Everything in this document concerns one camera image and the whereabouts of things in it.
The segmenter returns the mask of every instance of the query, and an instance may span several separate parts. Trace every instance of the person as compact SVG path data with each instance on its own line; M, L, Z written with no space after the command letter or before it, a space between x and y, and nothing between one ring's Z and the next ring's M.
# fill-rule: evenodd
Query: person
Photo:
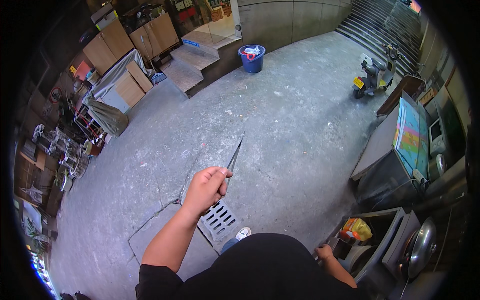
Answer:
M197 223L226 195L225 178L232 175L221 167L194 175L183 206L145 250L137 299L367 299L328 245L315 250L324 263L321 268L298 240L282 234L251 234L249 228L227 242L209 269L183 282L176 273Z

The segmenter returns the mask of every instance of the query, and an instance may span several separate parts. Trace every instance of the concrete ground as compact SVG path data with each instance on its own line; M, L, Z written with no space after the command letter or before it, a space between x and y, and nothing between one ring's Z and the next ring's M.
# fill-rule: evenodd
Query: concrete ground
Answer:
M130 239L182 202L195 172L223 165L244 129L224 198L237 229L288 234L313 251L355 209L348 178L387 98L353 98L361 53L331 32L269 53L262 72L239 68L190 100L170 80L155 86L63 200L49 267L56 290L134 299ZM200 229L217 252L237 231L214 241Z

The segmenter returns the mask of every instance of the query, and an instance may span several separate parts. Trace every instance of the gray cloth cover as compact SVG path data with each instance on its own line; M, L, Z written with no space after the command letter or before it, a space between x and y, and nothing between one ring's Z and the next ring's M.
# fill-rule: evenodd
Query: gray cloth cover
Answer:
M91 97L84 99L84 104L91 109L95 121L103 130L115 138L118 138L127 128L128 117L118 108L98 102Z

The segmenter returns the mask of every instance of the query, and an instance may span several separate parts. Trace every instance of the hand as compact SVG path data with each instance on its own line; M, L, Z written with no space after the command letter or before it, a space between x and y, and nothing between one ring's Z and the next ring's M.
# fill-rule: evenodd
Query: hand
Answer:
M334 258L332 247L328 246L327 244L324 244L321 248L316 248L315 252L317 252L318 258L322 261L325 261L332 257Z
M227 168L209 167L197 172L190 183L182 209L196 219L227 194L225 178L233 173Z

